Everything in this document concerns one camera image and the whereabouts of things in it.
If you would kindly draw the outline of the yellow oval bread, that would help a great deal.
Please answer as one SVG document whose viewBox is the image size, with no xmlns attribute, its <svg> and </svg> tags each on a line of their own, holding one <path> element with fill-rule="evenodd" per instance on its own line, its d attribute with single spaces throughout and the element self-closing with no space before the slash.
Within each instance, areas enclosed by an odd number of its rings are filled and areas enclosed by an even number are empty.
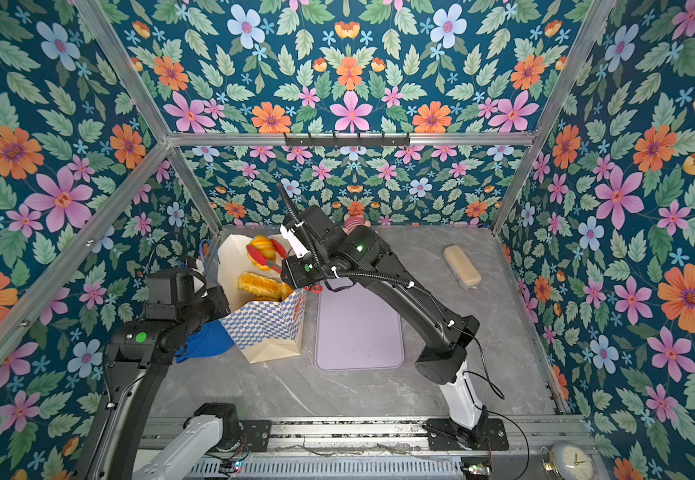
<svg viewBox="0 0 695 480">
<path fill-rule="evenodd" d="M 293 292 L 294 292 L 294 290 L 290 286 L 288 286 L 287 284 L 285 284 L 285 283 L 279 284 L 280 301 L 287 300 L 287 298 L 289 298 L 289 296 L 291 296 L 291 294 L 293 294 Z"/>
</svg>

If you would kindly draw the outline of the square toast bread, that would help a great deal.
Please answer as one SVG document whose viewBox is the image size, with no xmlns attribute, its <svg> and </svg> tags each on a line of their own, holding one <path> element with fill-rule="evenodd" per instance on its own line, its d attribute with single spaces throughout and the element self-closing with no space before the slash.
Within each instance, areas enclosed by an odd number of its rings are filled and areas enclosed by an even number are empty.
<svg viewBox="0 0 695 480">
<path fill-rule="evenodd" d="M 237 288 L 257 297 L 279 301 L 281 288 L 274 279 L 253 272 L 243 272 L 237 279 Z"/>
</svg>

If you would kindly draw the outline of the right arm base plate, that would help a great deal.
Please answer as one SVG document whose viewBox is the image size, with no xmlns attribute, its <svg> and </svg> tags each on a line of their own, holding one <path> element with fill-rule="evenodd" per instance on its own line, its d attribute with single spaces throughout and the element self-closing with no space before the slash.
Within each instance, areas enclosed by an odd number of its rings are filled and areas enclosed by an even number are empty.
<svg viewBox="0 0 695 480">
<path fill-rule="evenodd" d="M 423 423 L 429 449 L 433 451 L 507 451 L 505 424 L 487 418 L 475 430 L 465 429 L 449 418 L 429 418 Z"/>
</svg>

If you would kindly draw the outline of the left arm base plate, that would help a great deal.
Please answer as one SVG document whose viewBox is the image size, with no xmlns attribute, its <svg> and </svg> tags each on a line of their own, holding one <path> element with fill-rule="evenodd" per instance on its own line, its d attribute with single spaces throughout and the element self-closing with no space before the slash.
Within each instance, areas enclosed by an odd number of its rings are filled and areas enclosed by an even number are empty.
<svg viewBox="0 0 695 480">
<path fill-rule="evenodd" d="M 230 422 L 227 426 L 223 421 L 220 426 L 220 439 L 211 444 L 209 453 L 229 455 L 237 451 L 267 452 L 272 428 L 270 420 L 240 420 Z"/>
</svg>

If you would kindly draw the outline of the analog clock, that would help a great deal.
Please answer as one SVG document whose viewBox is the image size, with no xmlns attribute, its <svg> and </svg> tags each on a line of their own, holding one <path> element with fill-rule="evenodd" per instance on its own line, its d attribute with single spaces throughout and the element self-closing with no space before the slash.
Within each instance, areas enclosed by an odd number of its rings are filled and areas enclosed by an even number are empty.
<svg viewBox="0 0 695 480">
<path fill-rule="evenodd" d="M 541 449 L 541 463 L 550 480 L 593 480 L 593 458 L 583 448 L 567 443 L 557 443 Z"/>
</svg>

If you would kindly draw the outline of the small croissant bread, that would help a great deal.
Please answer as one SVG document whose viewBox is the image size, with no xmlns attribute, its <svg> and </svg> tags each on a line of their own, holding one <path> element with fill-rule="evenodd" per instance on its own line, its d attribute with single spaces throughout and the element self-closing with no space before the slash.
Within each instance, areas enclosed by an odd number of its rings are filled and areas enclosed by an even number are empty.
<svg viewBox="0 0 695 480">
<path fill-rule="evenodd" d="M 246 246 L 246 253 L 252 264 L 262 271 L 270 269 L 269 263 L 277 260 L 277 251 L 270 238 L 266 236 L 256 236 L 249 241 Z"/>
</svg>

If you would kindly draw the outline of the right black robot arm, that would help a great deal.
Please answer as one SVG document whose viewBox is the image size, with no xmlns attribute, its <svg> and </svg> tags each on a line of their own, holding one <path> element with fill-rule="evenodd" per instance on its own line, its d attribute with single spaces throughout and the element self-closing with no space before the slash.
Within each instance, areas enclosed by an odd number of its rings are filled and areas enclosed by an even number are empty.
<svg viewBox="0 0 695 480">
<path fill-rule="evenodd" d="M 373 292 L 423 338 L 417 371 L 437 384 L 449 408 L 451 437 L 467 449 L 483 438 L 487 410 L 465 378 L 467 347 L 479 330 L 475 316 L 445 307 L 403 266 L 391 246 L 371 228 L 349 233 L 338 226 L 314 230 L 305 223 L 280 228 L 293 254 L 284 258 L 281 278 L 293 289 L 348 279 Z"/>
</svg>

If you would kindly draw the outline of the checkered paper bag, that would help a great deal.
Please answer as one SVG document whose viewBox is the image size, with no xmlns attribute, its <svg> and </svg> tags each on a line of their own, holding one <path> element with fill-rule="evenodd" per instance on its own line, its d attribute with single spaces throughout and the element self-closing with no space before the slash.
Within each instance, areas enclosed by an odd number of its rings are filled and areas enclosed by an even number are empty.
<svg viewBox="0 0 695 480">
<path fill-rule="evenodd" d="M 224 290 L 230 314 L 220 320 L 245 359 L 261 363 L 301 354 L 306 292 L 296 290 L 285 301 L 257 297 L 237 288 L 243 272 L 283 283 L 274 271 L 256 268 L 246 253 L 251 237 L 229 234 L 211 251 L 208 272 Z"/>
</svg>

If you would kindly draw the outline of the black hook rail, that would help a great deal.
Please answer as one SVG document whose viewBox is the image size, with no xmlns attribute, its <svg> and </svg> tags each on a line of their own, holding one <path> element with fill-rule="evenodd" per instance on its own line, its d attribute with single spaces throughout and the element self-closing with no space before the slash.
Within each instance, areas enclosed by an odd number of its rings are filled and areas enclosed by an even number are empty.
<svg viewBox="0 0 695 480">
<path fill-rule="evenodd" d="M 357 133 L 357 134 L 284 134 L 287 147 L 323 147 L 326 149 L 341 147 L 405 147 L 411 145 L 409 134 Z"/>
</svg>

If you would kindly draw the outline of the beige sponge block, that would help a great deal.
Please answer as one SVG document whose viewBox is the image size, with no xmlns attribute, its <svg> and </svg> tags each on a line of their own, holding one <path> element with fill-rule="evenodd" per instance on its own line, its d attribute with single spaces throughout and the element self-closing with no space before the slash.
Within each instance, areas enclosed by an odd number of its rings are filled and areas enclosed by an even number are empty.
<svg viewBox="0 0 695 480">
<path fill-rule="evenodd" d="M 469 260 L 465 250 L 459 245 L 449 245 L 443 249 L 443 259 L 453 272 L 457 282 L 463 289 L 477 287 L 481 283 L 481 272 Z"/>
</svg>

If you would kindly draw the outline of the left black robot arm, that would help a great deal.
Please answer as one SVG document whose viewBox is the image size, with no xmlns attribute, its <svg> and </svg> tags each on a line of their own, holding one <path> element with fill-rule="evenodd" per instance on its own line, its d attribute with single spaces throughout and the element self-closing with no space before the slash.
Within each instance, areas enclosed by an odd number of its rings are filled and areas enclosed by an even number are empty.
<svg viewBox="0 0 695 480">
<path fill-rule="evenodd" d="M 147 302 L 143 320 L 113 334 L 104 354 L 105 383 L 73 479 L 130 479 L 149 412 L 177 350 L 203 324 L 229 314 L 219 286 L 187 300 L 162 294 Z"/>
</svg>

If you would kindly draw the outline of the red silicone tongs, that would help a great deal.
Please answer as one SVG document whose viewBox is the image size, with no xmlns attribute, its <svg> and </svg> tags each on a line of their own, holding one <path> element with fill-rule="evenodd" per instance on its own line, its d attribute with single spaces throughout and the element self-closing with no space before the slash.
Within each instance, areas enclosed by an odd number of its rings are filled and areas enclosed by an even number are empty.
<svg viewBox="0 0 695 480">
<path fill-rule="evenodd" d="M 285 254 L 286 251 L 276 240 L 267 239 L 265 242 L 260 242 L 257 239 L 253 239 L 247 244 L 246 252 L 259 269 L 267 269 L 281 274 L 281 266 L 277 262 L 278 254 Z"/>
</svg>

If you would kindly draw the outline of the lavender tray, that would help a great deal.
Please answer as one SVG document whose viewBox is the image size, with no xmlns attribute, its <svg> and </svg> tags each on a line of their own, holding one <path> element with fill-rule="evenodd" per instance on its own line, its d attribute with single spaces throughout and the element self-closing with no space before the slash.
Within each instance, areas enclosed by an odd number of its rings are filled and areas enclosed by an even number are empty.
<svg viewBox="0 0 695 480">
<path fill-rule="evenodd" d="M 359 284 L 319 294 L 315 365 L 322 371 L 393 370 L 405 363 L 401 316 Z"/>
</svg>

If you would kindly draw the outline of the cartoon face plush toy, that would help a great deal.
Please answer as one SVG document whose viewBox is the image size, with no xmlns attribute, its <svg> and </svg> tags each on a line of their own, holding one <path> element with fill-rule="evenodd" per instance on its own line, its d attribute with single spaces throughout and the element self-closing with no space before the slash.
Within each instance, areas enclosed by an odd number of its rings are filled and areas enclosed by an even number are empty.
<svg viewBox="0 0 695 480">
<path fill-rule="evenodd" d="M 344 220 L 342 229 L 346 234 L 351 234 L 359 226 L 371 227 L 371 222 L 362 215 L 349 216 Z"/>
</svg>

